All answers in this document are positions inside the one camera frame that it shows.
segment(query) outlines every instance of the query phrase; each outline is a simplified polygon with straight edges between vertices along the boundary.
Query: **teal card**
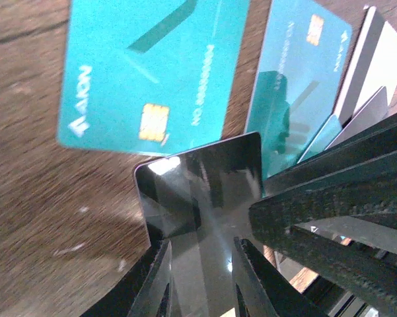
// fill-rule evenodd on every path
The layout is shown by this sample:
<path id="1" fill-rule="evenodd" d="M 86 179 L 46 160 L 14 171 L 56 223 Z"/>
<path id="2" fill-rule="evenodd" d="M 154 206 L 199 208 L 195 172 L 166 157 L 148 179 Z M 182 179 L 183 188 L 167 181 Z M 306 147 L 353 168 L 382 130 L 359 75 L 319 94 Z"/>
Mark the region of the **teal card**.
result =
<path id="1" fill-rule="evenodd" d="M 334 108 L 351 26 L 310 0 L 273 0 L 246 131 L 266 179 L 295 164 Z"/>
<path id="2" fill-rule="evenodd" d="M 304 160 L 323 152 L 329 146 L 329 144 L 338 136 L 342 131 L 342 125 L 339 118 L 332 114 L 322 126 L 320 131 L 316 134 L 310 145 L 305 149 L 297 163 L 301 163 Z"/>
<path id="3" fill-rule="evenodd" d="M 248 0 L 73 0 L 57 138 L 170 155 L 220 139 Z"/>

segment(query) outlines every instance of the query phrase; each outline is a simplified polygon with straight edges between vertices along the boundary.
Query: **card chip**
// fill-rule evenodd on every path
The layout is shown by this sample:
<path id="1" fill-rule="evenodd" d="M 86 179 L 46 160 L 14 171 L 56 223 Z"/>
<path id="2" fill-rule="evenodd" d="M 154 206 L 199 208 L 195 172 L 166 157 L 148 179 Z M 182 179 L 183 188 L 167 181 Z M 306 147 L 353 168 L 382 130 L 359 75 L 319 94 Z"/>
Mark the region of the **card chip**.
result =
<path id="1" fill-rule="evenodd" d="M 308 28 L 307 42 L 318 46 L 320 43 L 320 37 L 322 36 L 324 25 L 324 19 L 318 15 L 312 15 L 310 21 L 310 27 Z"/>
<path id="2" fill-rule="evenodd" d="M 145 104 L 139 128 L 139 138 L 161 142 L 166 134 L 169 108 L 158 104 Z"/>

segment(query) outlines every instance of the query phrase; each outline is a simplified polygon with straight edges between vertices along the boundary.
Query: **dark wooden surface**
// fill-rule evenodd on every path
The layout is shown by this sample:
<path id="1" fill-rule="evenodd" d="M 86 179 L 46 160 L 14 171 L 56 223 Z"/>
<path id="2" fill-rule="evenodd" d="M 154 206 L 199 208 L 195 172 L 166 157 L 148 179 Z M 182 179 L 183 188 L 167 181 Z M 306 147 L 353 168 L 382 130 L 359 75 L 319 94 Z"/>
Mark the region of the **dark wooden surface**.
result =
<path id="1" fill-rule="evenodd" d="M 397 0 L 321 2 L 354 43 L 366 3 L 397 30 Z M 251 2 L 224 137 L 244 129 L 269 6 Z M 132 177 L 148 158 L 55 142 L 68 7 L 0 0 L 0 316 L 78 316 L 148 247 Z"/>

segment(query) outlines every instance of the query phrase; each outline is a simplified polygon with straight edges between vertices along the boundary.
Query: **wood grain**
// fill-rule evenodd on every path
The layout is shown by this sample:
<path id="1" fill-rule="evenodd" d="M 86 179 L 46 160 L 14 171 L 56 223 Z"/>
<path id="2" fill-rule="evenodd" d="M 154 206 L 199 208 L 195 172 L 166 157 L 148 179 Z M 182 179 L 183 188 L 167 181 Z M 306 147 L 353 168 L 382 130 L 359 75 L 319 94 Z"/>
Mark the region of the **wood grain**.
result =
<path id="1" fill-rule="evenodd" d="M 355 41 L 365 2 L 322 2 Z M 371 4 L 397 29 L 397 1 Z M 269 7 L 250 4 L 224 138 L 244 129 Z M 69 0 L 0 0 L 0 316 L 78 316 L 149 246 L 132 176 L 149 158 L 55 141 L 68 14 Z"/>

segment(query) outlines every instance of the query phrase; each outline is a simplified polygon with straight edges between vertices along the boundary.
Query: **aion logo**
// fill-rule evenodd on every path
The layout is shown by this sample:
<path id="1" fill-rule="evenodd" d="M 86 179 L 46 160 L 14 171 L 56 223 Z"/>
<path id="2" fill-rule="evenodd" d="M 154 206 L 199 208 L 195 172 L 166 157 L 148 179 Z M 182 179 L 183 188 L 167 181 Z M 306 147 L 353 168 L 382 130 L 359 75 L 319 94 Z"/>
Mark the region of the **aion logo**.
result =
<path id="1" fill-rule="evenodd" d="M 71 122 L 68 125 L 68 128 L 77 136 L 82 137 L 85 131 L 90 127 L 87 122 L 87 108 L 88 108 L 88 93 L 90 90 L 90 73 L 92 71 L 92 67 L 88 65 L 80 66 L 79 70 L 81 74 L 78 76 L 78 85 L 77 85 L 77 104 L 75 108 L 78 110 L 81 115 L 80 118 Z"/>

